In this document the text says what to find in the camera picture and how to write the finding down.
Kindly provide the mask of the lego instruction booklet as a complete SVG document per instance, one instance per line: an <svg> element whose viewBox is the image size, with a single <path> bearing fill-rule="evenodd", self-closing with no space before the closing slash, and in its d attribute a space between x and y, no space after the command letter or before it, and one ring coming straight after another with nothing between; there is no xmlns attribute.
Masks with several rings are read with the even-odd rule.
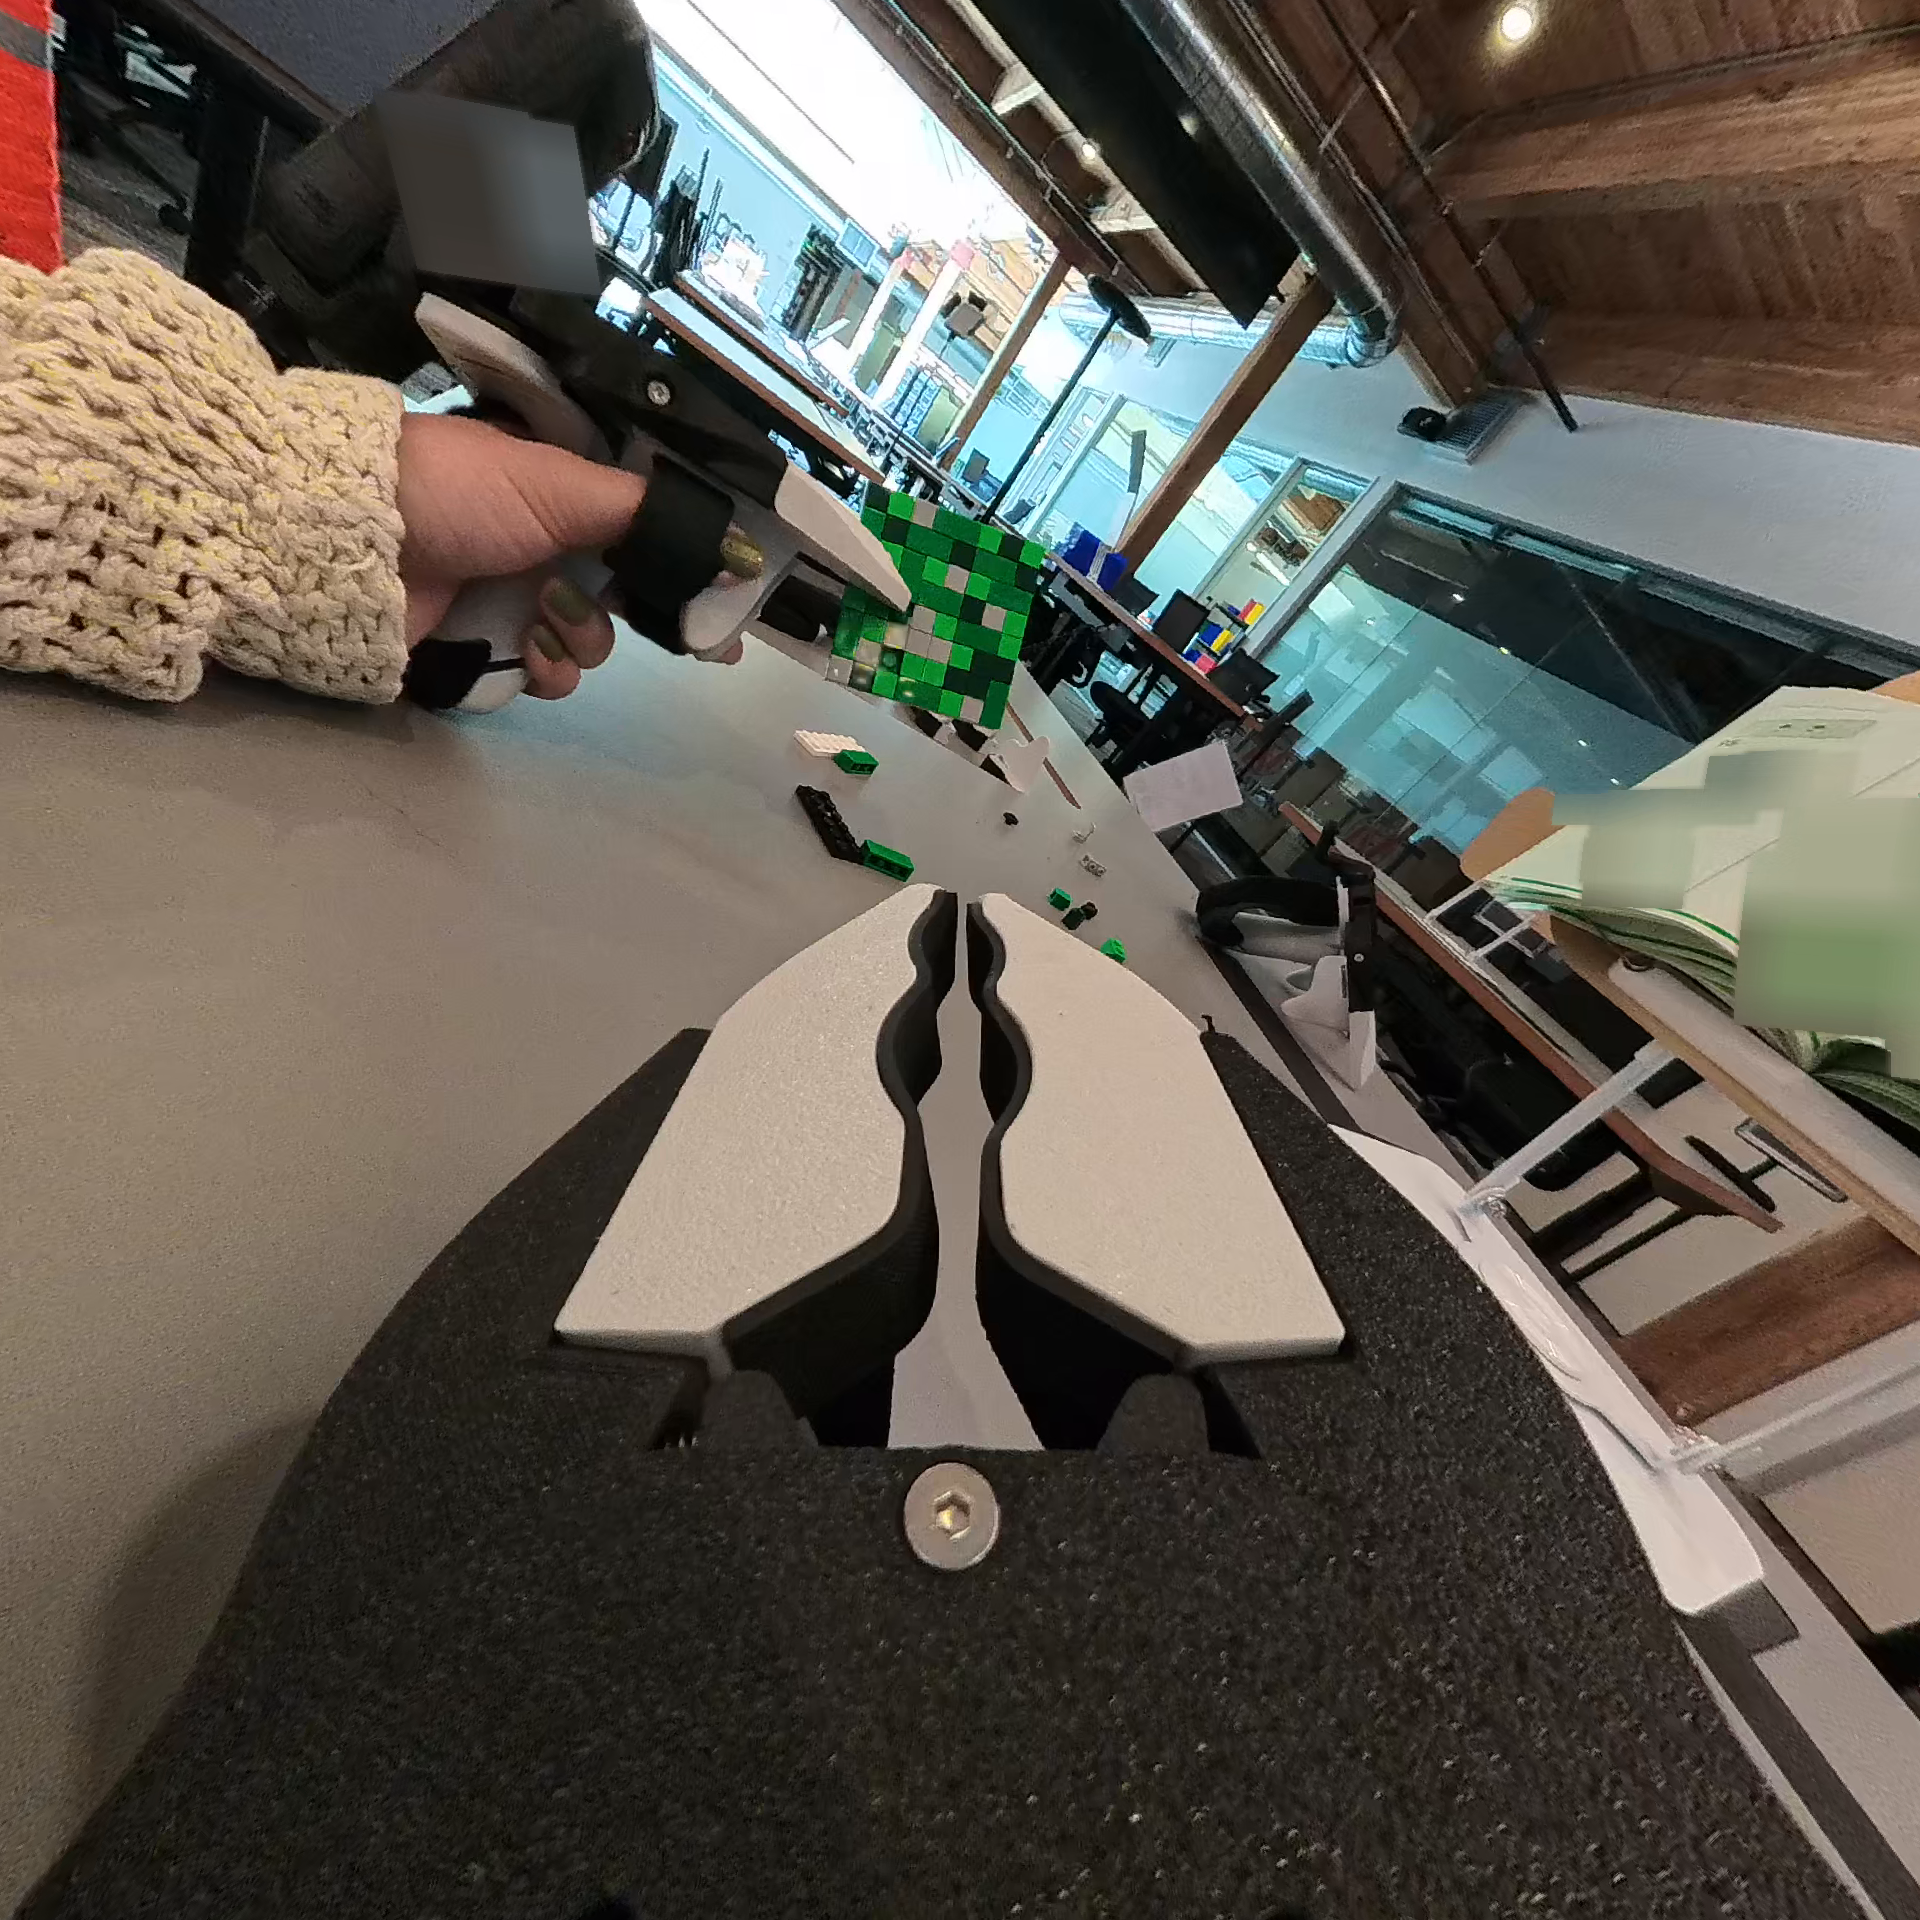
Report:
<svg viewBox="0 0 1920 1920"><path fill-rule="evenodd" d="M1816 1085L1916 1128L1920 706L1787 685L1634 787L1514 801L1479 884L1638 952Z"/></svg>

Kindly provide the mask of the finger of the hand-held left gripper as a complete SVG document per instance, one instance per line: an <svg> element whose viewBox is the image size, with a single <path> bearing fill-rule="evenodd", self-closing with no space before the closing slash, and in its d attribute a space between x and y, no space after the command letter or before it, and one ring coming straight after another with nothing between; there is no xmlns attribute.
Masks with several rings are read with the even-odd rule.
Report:
<svg viewBox="0 0 1920 1920"><path fill-rule="evenodd" d="M916 589L903 582L894 550L865 528L865 515L815 482L804 468L781 465L780 478L762 478L762 607L780 607L793 573L860 589L889 607L909 607Z"/></svg>
<svg viewBox="0 0 1920 1920"><path fill-rule="evenodd" d="M835 575L723 575L681 617L681 650L702 662L731 662L738 639L762 639L793 658L815 652L838 625L846 582Z"/></svg>

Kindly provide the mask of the person's left hand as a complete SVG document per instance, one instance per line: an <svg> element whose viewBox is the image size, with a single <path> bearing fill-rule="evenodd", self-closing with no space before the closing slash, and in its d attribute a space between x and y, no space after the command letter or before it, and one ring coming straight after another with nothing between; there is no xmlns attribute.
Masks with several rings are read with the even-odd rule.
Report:
<svg viewBox="0 0 1920 1920"><path fill-rule="evenodd" d="M570 575L566 555L599 555L632 534L649 482L566 444L515 439L487 417L405 416L405 639L443 632L468 582L540 575L540 617L515 652L526 695L566 703L589 667L609 662L615 623Z"/></svg>

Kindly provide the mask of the ceiling-hung black screen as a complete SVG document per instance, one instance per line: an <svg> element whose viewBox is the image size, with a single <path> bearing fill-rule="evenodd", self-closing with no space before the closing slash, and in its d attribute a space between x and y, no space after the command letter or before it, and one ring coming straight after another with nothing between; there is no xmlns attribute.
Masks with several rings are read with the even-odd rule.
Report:
<svg viewBox="0 0 1920 1920"><path fill-rule="evenodd" d="M1303 246L1259 196L1170 57L1156 46L1163 4L1120 0L984 0L984 20L1033 71L1071 130L1093 135L1201 286L1251 329Z"/></svg>

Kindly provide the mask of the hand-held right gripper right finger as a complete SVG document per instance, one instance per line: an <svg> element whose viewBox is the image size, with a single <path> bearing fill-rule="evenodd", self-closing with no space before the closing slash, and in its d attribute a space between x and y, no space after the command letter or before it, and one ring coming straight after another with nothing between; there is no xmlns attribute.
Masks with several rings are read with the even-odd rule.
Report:
<svg viewBox="0 0 1920 1920"><path fill-rule="evenodd" d="M1136 1383L1341 1359L1348 1325L1201 1026L1004 892L971 901L976 1304L1041 1449L1093 1453Z"/></svg>

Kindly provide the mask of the black floor lamp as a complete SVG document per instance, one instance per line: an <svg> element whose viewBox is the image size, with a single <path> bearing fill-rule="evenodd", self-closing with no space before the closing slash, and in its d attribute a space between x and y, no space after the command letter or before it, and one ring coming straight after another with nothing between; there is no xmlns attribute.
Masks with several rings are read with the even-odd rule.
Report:
<svg viewBox="0 0 1920 1920"><path fill-rule="evenodd" d="M1093 369L1093 359L1113 335L1113 329L1126 335L1136 335L1136 341L1156 341L1156 329L1146 329L1146 314L1136 309L1136 298L1126 286L1113 286L1109 277L1090 277L1090 298L1101 306L1103 323L1093 329L1093 335L1075 355L1071 378L1063 380L1053 401L1045 410L1045 417L1033 427L1025 453L1014 458L1000 492L984 499L984 515L1000 515L1004 497L1015 492L1025 468L1033 465L1033 453L1045 444L1045 437L1053 429L1068 401L1082 394L1082 378Z"/></svg>

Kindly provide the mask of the white-topped long table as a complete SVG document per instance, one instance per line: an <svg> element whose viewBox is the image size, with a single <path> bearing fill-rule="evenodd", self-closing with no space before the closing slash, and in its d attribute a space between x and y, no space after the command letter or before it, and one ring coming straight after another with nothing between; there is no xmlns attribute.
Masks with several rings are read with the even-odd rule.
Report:
<svg viewBox="0 0 1920 1920"><path fill-rule="evenodd" d="M635 298L635 341L693 369L718 401L731 401L749 429L774 437L835 497L857 497L857 482L889 482L846 417L835 417L793 378L781 378L681 296Z"/></svg>

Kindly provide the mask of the white paper sheet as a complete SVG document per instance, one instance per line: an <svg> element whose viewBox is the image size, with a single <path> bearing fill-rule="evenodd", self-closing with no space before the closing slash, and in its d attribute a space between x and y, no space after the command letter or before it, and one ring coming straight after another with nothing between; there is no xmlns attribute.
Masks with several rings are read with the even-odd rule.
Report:
<svg viewBox="0 0 1920 1920"><path fill-rule="evenodd" d="M1146 832L1194 826L1243 806L1243 774L1229 738L1208 738L1184 755L1126 774L1120 792Z"/></svg>

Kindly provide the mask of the silver ventilation duct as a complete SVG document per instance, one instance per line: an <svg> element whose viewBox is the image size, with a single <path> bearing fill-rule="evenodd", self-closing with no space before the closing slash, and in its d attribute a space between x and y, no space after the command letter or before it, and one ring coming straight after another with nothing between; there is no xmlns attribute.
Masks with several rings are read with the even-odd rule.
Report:
<svg viewBox="0 0 1920 1920"><path fill-rule="evenodd" d="M1408 296L1392 235L1304 80L1261 36L1259 4L1126 0L1120 9L1342 309L1342 359L1384 367L1404 341Z"/></svg>

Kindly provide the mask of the white book stand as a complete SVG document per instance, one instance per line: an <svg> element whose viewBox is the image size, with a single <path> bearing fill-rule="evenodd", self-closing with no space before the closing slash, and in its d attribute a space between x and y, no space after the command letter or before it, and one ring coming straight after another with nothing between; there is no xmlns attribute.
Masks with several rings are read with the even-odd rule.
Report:
<svg viewBox="0 0 1920 1920"><path fill-rule="evenodd" d="M1595 1085L1561 1129L1625 1117L1638 1085L1664 1062L1680 1062L1755 1119L1791 1164L1841 1188L1853 1220L1616 1346L1496 1220L1538 1156L1561 1146L1551 1129L1479 1188L1459 1188L1396 1143L1361 1129L1341 1135L1454 1239L1551 1372L1625 1507L1670 1610L1737 1618L1737 1600L1765 1593L1765 1555L1744 1541L1730 1490L1765 1484L1765 1475L1824 1469L1830 1453L1876 1431L1889 1413L1911 1418L1916 1407L1889 1407L1889 1398L1911 1394L1916 1354L1882 1379L1852 1379L1737 1439L1706 1439L1697 1418L1804 1383L1824 1366L1916 1325L1916 1156L1652 958L1619 952L1577 924L1551 924L1551 937L1573 974L1647 1036L1647 1064Z"/></svg>

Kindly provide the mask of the green mosaic lego plate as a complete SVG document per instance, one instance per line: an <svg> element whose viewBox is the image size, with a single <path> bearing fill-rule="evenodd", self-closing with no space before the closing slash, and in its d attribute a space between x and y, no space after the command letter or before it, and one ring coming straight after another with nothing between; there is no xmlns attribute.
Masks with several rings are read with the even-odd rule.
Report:
<svg viewBox="0 0 1920 1920"><path fill-rule="evenodd" d="M909 607L851 589L821 674L994 732L1050 555L903 492L865 492L860 520L896 561Z"/></svg>

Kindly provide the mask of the red fabric panel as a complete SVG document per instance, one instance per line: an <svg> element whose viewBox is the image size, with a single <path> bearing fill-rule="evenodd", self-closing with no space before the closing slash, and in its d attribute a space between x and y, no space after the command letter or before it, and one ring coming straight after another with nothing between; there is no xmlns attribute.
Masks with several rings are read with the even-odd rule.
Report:
<svg viewBox="0 0 1920 1920"><path fill-rule="evenodd" d="M60 270L60 80L54 4L0 4L0 249Z"/></svg>

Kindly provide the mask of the wooden support post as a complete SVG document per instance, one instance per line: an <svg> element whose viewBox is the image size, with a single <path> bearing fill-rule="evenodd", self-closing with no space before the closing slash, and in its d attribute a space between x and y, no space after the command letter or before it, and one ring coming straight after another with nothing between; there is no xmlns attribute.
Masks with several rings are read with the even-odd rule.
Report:
<svg viewBox="0 0 1920 1920"><path fill-rule="evenodd" d="M1315 277L1315 269L1297 269L1279 286L1279 314L1243 355L1234 378L1218 386L1184 444L1170 458L1170 468L1126 520L1126 567L1143 567L1156 555L1156 544L1177 528L1197 482L1218 468L1218 458L1234 444L1234 437L1251 427L1251 416L1266 401L1266 394L1285 380L1285 369L1303 359L1303 349L1330 314L1333 286Z"/></svg>

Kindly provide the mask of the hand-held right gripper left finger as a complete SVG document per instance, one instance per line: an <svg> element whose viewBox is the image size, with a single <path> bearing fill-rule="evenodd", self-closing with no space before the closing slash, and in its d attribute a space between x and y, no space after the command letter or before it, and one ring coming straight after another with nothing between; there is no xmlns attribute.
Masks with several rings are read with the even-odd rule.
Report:
<svg viewBox="0 0 1920 1920"><path fill-rule="evenodd" d="M555 1341L762 1372L826 1449L882 1449L934 1304L917 1101L940 1079L956 896L882 896L710 1036Z"/></svg>

